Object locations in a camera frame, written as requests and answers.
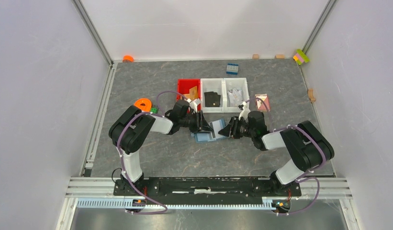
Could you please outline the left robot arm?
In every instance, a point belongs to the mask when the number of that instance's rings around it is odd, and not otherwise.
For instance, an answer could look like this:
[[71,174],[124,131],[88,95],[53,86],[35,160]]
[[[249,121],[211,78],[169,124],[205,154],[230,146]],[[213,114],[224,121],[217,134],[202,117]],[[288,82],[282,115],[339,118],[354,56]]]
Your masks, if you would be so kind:
[[191,100],[178,100],[164,115],[143,112],[131,105],[111,126],[108,135],[119,152],[121,174],[127,180],[125,188],[130,194],[138,195],[144,189],[139,150],[150,132],[173,135],[182,127],[191,133],[213,131],[203,112],[191,103]]

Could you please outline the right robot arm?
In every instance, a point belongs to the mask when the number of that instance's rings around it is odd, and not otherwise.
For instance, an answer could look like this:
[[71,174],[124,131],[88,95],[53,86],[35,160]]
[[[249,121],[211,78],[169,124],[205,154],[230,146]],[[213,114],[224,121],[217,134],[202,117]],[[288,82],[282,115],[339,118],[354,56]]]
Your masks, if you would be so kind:
[[334,158],[331,144],[310,121],[295,126],[269,131],[264,114],[249,112],[247,117],[233,116],[229,123],[219,131],[229,138],[248,137],[255,148],[261,151],[285,148],[290,160],[270,175],[270,190],[277,196],[289,190],[293,182],[301,181],[309,172],[323,167]]

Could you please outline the blue card holder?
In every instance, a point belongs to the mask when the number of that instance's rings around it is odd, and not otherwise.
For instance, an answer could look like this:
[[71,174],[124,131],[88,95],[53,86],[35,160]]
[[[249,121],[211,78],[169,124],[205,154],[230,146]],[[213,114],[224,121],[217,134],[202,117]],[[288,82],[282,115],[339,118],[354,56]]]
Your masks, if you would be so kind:
[[191,133],[191,137],[194,137],[196,143],[211,142],[210,133]]

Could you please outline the silver credit card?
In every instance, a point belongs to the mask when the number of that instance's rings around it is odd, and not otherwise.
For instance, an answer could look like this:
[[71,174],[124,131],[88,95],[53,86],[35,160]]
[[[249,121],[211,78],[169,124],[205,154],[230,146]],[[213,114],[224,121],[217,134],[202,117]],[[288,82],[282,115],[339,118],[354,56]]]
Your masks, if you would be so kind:
[[225,127],[225,120],[219,119],[209,122],[210,127],[213,129],[210,133],[210,141],[225,139],[226,136],[219,134],[219,131]]

